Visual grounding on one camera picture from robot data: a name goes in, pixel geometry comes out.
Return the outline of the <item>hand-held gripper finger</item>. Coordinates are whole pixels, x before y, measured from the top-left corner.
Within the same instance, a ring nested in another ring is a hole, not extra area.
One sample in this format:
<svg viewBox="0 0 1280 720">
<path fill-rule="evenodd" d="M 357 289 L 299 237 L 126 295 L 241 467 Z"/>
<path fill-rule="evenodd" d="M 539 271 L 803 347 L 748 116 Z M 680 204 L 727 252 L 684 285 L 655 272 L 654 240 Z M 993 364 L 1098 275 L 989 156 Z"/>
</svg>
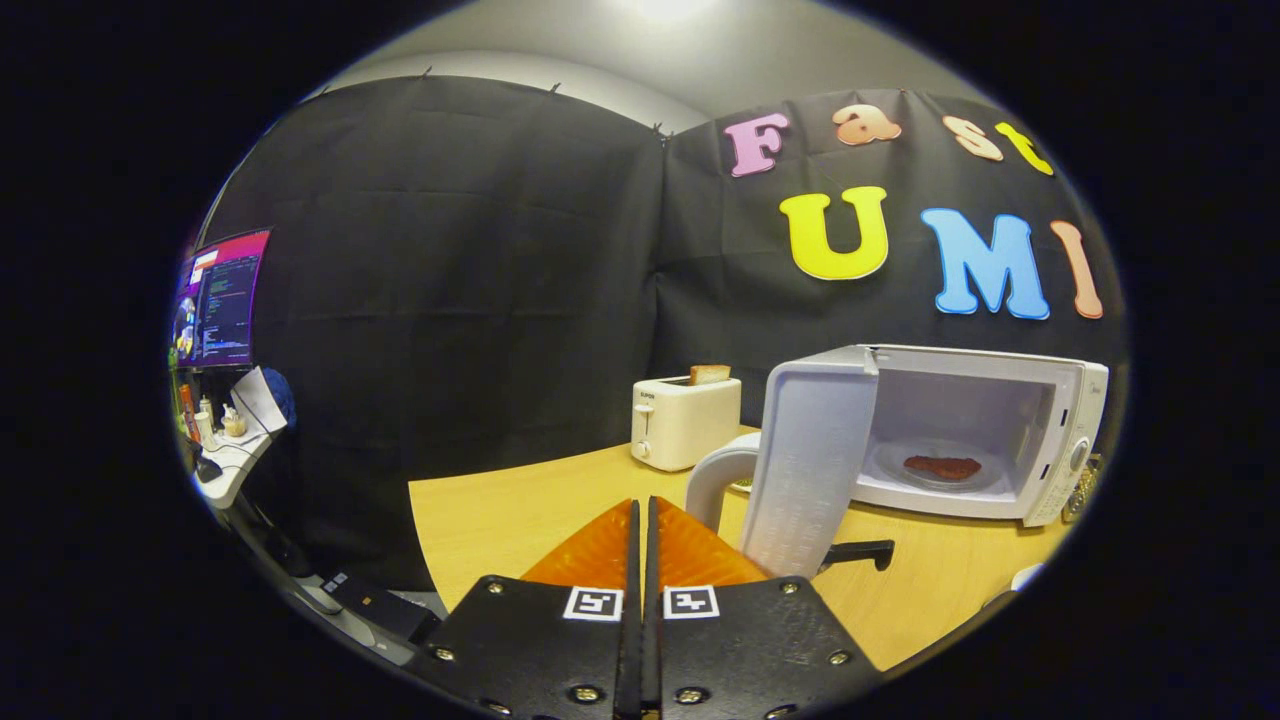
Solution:
<svg viewBox="0 0 1280 720">
<path fill-rule="evenodd" d="M 520 577 L 480 577 L 407 673 L 485 719 L 640 714 L 640 507 L 625 500 Z"/>
<path fill-rule="evenodd" d="M 771 577 L 649 501 L 645 700 L 662 719 L 815 719 L 884 674 L 803 577 Z"/>
</svg>

